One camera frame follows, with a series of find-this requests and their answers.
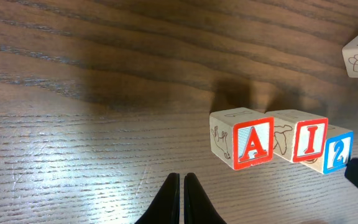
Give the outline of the red I letter block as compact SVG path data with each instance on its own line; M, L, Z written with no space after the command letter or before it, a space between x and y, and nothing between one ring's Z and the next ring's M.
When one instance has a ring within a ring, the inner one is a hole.
M273 152L291 163L322 156L328 118L300 110L268 111L274 117Z

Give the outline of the red A letter block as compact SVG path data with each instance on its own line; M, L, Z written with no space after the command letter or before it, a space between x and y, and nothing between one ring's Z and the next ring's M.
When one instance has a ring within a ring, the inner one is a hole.
M211 151L234 170L273 159L274 117L248 108L209 115Z

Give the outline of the blue 2 number block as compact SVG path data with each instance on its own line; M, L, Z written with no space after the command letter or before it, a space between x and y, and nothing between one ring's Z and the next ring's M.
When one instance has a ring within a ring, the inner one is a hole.
M352 130L329 125L323 155L301 163L324 175L342 169L351 159L353 141Z

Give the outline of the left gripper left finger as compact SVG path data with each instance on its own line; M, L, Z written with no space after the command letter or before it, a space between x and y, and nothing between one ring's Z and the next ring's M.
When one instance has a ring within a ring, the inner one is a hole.
M170 173L148 209L135 224L179 224L180 175Z

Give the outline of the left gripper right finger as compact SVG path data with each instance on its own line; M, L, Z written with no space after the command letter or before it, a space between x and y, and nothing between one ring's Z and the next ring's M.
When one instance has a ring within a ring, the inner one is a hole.
M197 176L188 173L184 179L185 224L226 224L213 207Z

